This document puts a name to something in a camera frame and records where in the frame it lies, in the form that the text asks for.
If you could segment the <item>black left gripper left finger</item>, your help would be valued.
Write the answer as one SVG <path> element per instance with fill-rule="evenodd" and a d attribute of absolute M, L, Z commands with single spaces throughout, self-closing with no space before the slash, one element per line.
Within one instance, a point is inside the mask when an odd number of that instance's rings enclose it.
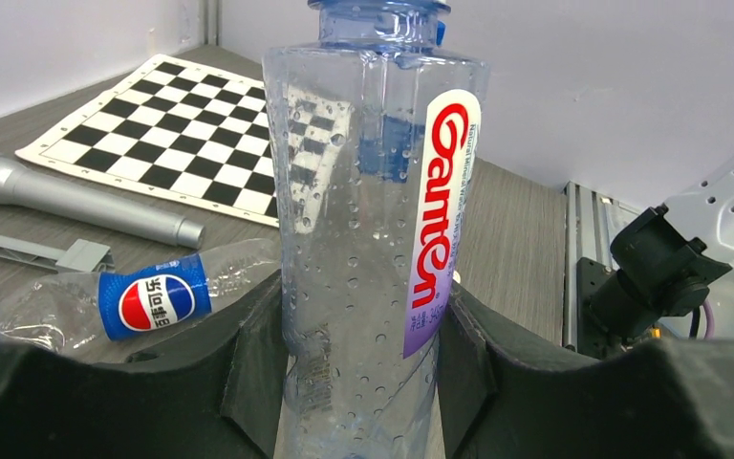
<path fill-rule="evenodd" d="M 0 344 L 0 458 L 271 458 L 281 278 L 122 363 Z"/>

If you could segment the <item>blue label clear bottle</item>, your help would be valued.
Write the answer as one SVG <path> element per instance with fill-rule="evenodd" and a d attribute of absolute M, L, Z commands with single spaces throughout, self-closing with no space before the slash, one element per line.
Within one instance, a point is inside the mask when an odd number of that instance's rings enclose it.
<path fill-rule="evenodd" d="M 422 136 L 424 61 L 436 48 L 439 21 L 428 16 L 383 17 L 359 50 L 363 64 L 359 171 L 404 183 Z"/>

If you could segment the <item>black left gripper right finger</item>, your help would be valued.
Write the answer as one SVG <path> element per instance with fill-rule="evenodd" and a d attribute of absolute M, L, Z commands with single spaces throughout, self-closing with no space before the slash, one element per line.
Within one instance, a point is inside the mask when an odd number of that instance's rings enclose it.
<path fill-rule="evenodd" d="M 452 289 L 438 390 L 449 458 L 734 458 L 734 341 L 599 361 Z"/>

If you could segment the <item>clear bottle pink label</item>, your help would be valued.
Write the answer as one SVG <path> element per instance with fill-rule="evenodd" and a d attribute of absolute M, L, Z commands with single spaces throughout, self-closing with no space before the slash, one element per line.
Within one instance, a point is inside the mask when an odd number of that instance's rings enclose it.
<path fill-rule="evenodd" d="M 291 356 L 288 458 L 422 458 L 489 69 L 442 46 L 444 1 L 314 1 L 313 43 L 263 58 Z M 359 171 L 363 64 L 383 17 L 439 21 L 404 183 Z"/>

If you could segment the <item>Pepsi label clear bottle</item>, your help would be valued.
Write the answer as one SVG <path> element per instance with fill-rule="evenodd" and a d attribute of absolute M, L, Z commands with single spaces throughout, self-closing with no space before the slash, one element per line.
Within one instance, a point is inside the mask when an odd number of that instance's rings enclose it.
<path fill-rule="evenodd" d="M 0 301 L 0 343 L 66 357 L 218 313 L 279 266 L 276 242 L 255 238 L 134 273 L 59 273 Z"/>

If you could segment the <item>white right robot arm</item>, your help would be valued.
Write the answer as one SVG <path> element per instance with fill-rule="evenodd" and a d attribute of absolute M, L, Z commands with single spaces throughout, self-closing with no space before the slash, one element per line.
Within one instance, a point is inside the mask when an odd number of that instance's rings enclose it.
<path fill-rule="evenodd" d="M 614 211 L 569 186 L 565 347 L 595 359 L 661 336 L 688 317 L 687 339 L 715 331 L 711 285 L 734 272 L 734 157 L 622 228 Z"/>

